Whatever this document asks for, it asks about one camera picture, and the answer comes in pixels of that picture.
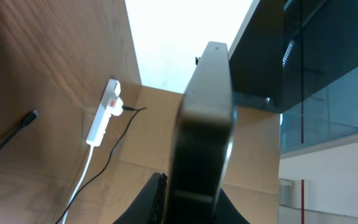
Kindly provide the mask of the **white USB charger plug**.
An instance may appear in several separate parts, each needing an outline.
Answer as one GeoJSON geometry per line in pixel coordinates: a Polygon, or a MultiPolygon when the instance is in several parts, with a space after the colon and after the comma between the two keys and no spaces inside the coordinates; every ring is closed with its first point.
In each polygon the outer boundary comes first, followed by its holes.
{"type": "Polygon", "coordinates": [[[123,112],[124,103],[120,97],[111,97],[108,100],[106,109],[112,116],[120,116],[123,112]]]}

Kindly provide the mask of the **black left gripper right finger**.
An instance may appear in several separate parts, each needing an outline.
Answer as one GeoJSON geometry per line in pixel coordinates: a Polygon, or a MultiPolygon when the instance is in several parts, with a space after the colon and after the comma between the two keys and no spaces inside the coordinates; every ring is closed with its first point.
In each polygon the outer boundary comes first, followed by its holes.
{"type": "Polygon", "coordinates": [[[219,188],[213,201],[212,224],[250,224],[230,201],[222,188],[219,188]]]}

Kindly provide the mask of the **white power strip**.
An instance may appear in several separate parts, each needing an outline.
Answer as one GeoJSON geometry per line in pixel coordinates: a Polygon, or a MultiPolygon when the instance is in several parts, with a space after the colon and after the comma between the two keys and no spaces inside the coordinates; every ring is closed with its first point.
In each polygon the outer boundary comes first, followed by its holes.
{"type": "Polygon", "coordinates": [[[103,136],[106,133],[106,128],[108,126],[110,117],[112,116],[109,111],[106,109],[108,100],[111,97],[120,97],[121,93],[121,84],[118,80],[109,79],[101,101],[99,103],[97,112],[93,119],[92,125],[90,127],[88,136],[86,138],[86,143],[93,147],[99,147],[103,140],[103,136]]]}

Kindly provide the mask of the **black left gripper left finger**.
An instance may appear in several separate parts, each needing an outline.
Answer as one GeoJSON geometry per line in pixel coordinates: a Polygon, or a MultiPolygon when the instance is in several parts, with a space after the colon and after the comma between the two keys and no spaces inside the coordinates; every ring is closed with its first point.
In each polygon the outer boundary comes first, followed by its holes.
{"type": "Polygon", "coordinates": [[[128,209],[113,224],[161,224],[167,176],[155,172],[128,209]]]}

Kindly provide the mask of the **Galaxy smartphone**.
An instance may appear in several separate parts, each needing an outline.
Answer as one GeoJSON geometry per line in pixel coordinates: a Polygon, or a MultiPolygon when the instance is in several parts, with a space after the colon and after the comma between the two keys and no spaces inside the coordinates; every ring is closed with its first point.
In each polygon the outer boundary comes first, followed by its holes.
{"type": "Polygon", "coordinates": [[[177,111],[163,223],[211,223],[235,122],[227,45],[208,42],[177,111]]]}

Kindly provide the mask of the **brown cardboard panel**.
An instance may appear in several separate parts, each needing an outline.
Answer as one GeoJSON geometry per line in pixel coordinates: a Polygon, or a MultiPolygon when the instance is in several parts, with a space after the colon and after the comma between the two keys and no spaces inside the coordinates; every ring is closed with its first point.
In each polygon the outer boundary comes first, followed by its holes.
{"type": "Polygon", "coordinates": [[[80,195],[97,200],[71,223],[276,223],[280,117],[143,87],[124,132],[96,160],[80,195]]]}

